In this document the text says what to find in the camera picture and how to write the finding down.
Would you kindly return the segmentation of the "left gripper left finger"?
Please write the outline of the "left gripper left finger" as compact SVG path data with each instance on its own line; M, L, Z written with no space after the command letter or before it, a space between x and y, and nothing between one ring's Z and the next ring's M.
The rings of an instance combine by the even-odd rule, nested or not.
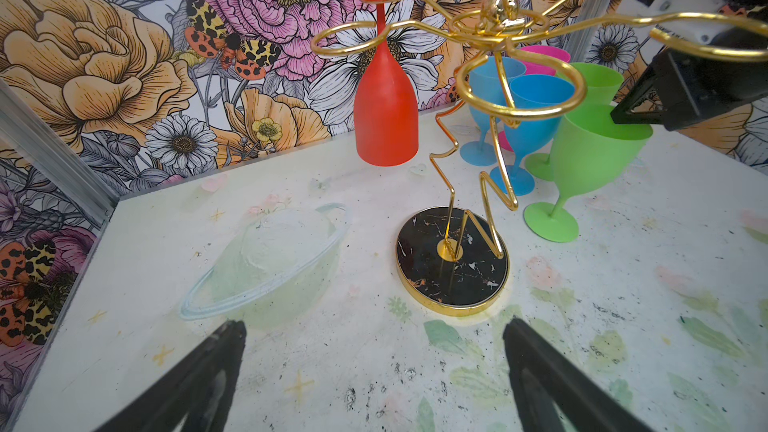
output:
M222 431L246 345L246 326L227 321L102 424L100 431Z

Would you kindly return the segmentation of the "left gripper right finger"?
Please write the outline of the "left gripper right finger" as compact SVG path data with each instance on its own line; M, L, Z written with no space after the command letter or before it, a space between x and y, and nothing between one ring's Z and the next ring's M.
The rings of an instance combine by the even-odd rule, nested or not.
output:
M524 431L648 431L524 320L504 329L509 380Z

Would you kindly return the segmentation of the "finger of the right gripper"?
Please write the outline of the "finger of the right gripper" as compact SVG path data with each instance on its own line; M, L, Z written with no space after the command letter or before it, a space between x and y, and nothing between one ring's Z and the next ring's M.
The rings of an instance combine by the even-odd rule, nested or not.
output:
M659 52L611 113L616 124L697 125L767 96L767 63Z

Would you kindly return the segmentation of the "green wine glass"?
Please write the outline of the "green wine glass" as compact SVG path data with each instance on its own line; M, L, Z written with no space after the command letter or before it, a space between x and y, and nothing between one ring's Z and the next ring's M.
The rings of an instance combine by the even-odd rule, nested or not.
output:
M613 70L598 64L576 62L572 63L586 81L587 94L583 104L611 105L624 81L624 76ZM544 153L535 153L525 159L527 171L534 177L552 181L553 174L549 163L550 156Z
M550 151L555 203L538 202L524 210L526 225L538 236L567 243L579 236L566 202L617 179L653 135L648 124L617 124L612 105L583 105L563 116Z

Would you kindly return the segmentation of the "pink wine glass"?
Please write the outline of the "pink wine glass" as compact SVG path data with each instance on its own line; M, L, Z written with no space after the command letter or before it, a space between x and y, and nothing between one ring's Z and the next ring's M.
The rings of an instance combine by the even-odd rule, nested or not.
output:
M524 52L530 52L530 53L552 57L566 63L569 63L571 59L570 54L567 51L561 48L547 46L547 45L530 45L530 46L522 47L521 50ZM524 61L523 64L526 66L527 75L548 75L548 76L556 75L556 71L551 67L547 67L544 65L535 64L527 61ZM498 139L499 139L500 146L503 150L513 152L513 149L509 145L504 132L500 132L498 134Z

